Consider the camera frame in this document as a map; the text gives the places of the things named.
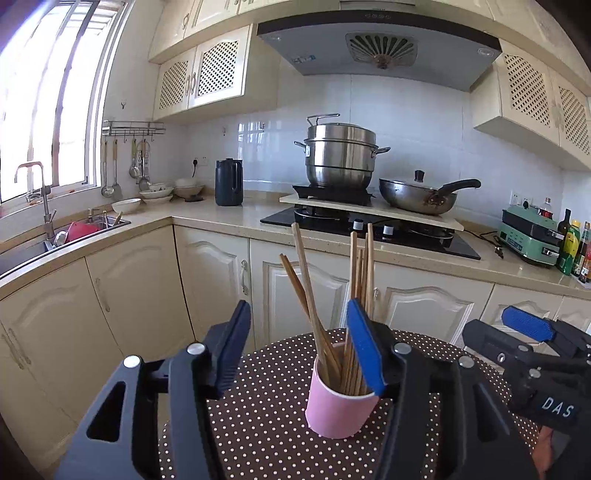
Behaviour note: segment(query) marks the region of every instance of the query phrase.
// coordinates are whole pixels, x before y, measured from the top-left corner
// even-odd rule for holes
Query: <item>gas stove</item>
[[[360,238],[365,238],[367,224],[372,223],[377,242],[480,260],[454,229],[420,222],[310,205],[295,205],[261,220],[261,223],[280,226],[291,226],[294,222],[301,229],[315,232],[349,236],[356,231]]]

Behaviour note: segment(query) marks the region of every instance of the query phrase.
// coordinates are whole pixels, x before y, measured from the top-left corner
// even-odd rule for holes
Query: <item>kitchen faucet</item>
[[[39,161],[30,161],[26,163],[22,163],[17,167],[16,172],[14,173],[14,183],[18,181],[18,171],[21,168],[31,168],[35,165],[38,165],[41,169],[41,197],[43,198],[43,208],[45,209],[45,215],[43,215],[44,221],[44,229],[47,235],[47,239],[50,242],[53,242],[53,239],[56,236],[56,233],[53,229],[53,218],[55,217],[57,210],[53,210],[53,212],[49,213],[49,205],[47,203],[47,194],[51,192],[51,187],[45,186],[45,175],[43,173],[43,164]]]

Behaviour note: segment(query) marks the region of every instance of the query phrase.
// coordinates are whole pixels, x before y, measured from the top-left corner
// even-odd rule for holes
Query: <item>brown polka dot fabric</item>
[[[439,360],[455,360],[467,352],[418,333],[394,331],[400,341]],[[345,330],[330,332],[334,343]],[[304,411],[316,348],[312,334],[288,338],[242,358],[235,386],[220,401],[209,401],[217,451],[229,480],[371,480],[388,422],[390,400],[381,400],[353,437],[331,440],[308,429]],[[503,400],[509,400],[506,382],[491,366],[474,357]],[[434,478],[439,446],[439,395],[431,398],[431,420],[421,477]],[[513,415],[532,450],[536,425]],[[167,428],[159,443],[162,479],[175,478]]]

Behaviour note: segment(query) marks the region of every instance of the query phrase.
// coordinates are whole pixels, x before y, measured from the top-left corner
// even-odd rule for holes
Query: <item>metal screw head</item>
[[[127,368],[135,368],[137,367],[139,364],[141,363],[141,358],[138,357],[137,355],[130,355],[130,356],[126,356],[125,360],[123,360],[123,364],[127,367]]]
[[[410,353],[411,346],[407,343],[397,343],[394,345],[394,351],[399,355],[408,355]]]
[[[201,355],[205,351],[205,345],[202,343],[192,343],[187,347],[187,353],[190,355]]]
[[[461,356],[457,362],[464,368],[472,368],[474,366],[474,360],[469,356]]]

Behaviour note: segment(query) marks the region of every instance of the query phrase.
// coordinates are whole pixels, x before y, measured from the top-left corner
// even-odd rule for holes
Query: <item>cream cabinet door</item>
[[[240,0],[195,0],[186,37],[238,15]]]
[[[248,239],[174,227],[178,264],[193,330],[203,340],[212,325],[232,318],[238,301],[251,302]],[[254,332],[244,347],[255,349]]]
[[[375,264],[374,320],[396,330],[462,345],[466,322],[480,318],[493,285]]]
[[[1,326],[0,337],[2,418],[32,465],[45,470],[65,453],[76,424],[50,401]]]
[[[189,27],[192,7],[193,0],[168,0],[165,3],[152,39],[150,58],[162,53],[183,39]]]
[[[243,95],[251,32],[239,28],[197,47],[189,108]]]
[[[558,115],[550,69],[507,42],[498,67],[502,115],[559,145]]]
[[[244,12],[254,10],[255,8],[290,1],[293,0],[240,0],[240,13],[243,14]]]
[[[187,109],[195,48],[163,63],[158,74],[154,120]]]
[[[480,319],[503,332],[509,333],[524,343],[529,343],[534,348],[538,348],[540,344],[535,340],[503,325],[501,319],[503,310],[513,305],[538,317],[553,319],[558,312],[561,302],[562,297],[558,295],[522,290],[521,288],[507,287],[505,285],[495,285],[491,298],[486,304],[486,308]]]
[[[86,257],[86,262],[125,356],[160,360],[194,342],[172,226],[106,248]]]
[[[52,403],[79,421],[123,360],[84,259],[2,300],[0,320]]]
[[[300,276],[295,248],[251,240],[252,301],[257,348],[312,331],[279,260],[279,254],[289,258]],[[318,317],[326,329],[343,326],[348,299],[348,257],[307,250],[306,260]]]
[[[591,114],[587,97],[558,73],[551,71],[551,77],[560,111],[560,146],[591,167]]]

